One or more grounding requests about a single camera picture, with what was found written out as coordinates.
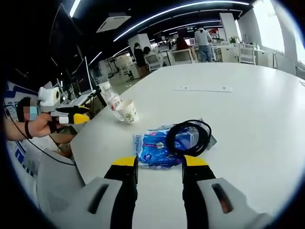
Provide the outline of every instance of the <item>person standing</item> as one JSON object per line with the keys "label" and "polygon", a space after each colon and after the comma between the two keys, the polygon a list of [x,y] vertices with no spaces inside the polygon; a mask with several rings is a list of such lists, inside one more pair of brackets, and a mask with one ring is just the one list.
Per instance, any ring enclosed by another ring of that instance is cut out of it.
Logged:
{"label": "person standing", "polygon": [[147,76],[147,74],[148,74],[147,65],[146,65],[146,62],[144,59],[144,53],[143,53],[139,43],[134,44],[133,54],[135,57],[135,61],[137,62],[137,65],[140,69],[140,77],[143,78],[143,77]]}
{"label": "person standing", "polygon": [[208,31],[203,28],[199,28],[197,32],[195,32],[195,41],[198,45],[198,52],[201,57],[202,62],[211,62],[212,61],[212,53],[211,48],[209,47],[209,41],[212,41],[212,37]]}

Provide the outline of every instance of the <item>office desk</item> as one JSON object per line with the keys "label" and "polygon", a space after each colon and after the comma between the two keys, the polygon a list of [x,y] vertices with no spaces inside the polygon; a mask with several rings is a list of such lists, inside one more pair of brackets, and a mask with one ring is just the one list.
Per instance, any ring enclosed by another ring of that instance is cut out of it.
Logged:
{"label": "office desk", "polygon": [[[180,86],[229,86],[232,93],[174,91]],[[104,108],[72,140],[86,184],[111,163],[134,154],[132,133],[202,117],[217,144],[204,158],[216,177],[240,189],[249,206],[277,214],[304,169],[305,90],[299,78],[240,63],[197,63],[160,68],[121,95],[133,99],[140,120],[125,125]],[[139,169],[134,229],[186,228],[181,167]]]}

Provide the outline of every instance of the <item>black wrist strap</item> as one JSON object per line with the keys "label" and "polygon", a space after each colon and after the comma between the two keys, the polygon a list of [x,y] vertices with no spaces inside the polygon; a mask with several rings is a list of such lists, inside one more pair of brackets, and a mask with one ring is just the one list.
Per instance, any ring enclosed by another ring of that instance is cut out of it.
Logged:
{"label": "black wrist strap", "polygon": [[29,121],[28,120],[25,121],[24,129],[25,129],[25,133],[26,133],[28,139],[32,139],[33,137],[29,133]]}

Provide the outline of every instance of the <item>window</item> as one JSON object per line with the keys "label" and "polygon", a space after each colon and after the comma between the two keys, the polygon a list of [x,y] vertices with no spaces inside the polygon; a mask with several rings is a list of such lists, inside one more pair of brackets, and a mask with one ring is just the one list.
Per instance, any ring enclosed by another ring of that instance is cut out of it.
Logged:
{"label": "window", "polygon": [[301,62],[302,64],[305,64],[305,48],[303,46],[302,39],[301,39],[302,36],[300,34],[301,33],[294,30],[296,55],[297,55],[297,60],[299,62]]}
{"label": "window", "polygon": [[262,45],[285,52],[284,40],[280,22],[270,0],[258,0],[253,4],[254,14],[257,20]]}
{"label": "window", "polygon": [[241,41],[241,40],[242,40],[242,33],[240,32],[239,24],[238,24],[238,21],[237,21],[237,20],[235,20],[235,25],[236,25],[236,28],[237,28],[238,38],[239,38],[239,40]]}

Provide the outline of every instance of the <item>coiled cable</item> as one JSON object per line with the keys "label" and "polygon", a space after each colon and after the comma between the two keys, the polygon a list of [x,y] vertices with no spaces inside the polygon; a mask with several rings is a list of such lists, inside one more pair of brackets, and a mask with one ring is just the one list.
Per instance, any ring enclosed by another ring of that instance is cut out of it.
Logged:
{"label": "coiled cable", "polygon": [[[194,122],[204,124],[205,126],[208,127],[209,132],[207,132],[204,128],[202,128],[198,124],[195,124]],[[196,143],[196,145],[194,145],[193,147],[191,147],[189,149],[186,149],[186,150],[177,149],[175,147],[176,135],[179,134],[182,129],[186,129],[186,128],[190,128],[190,127],[195,128],[198,131],[198,142]],[[167,133],[165,143],[166,143],[168,150],[173,154],[176,153],[179,156],[183,156],[183,155],[198,156],[208,146],[208,144],[210,142],[211,134],[212,134],[212,129],[207,123],[205,123],[201,120],[192,119],[192,120],[188,120],[188,121],[174,125]]]}

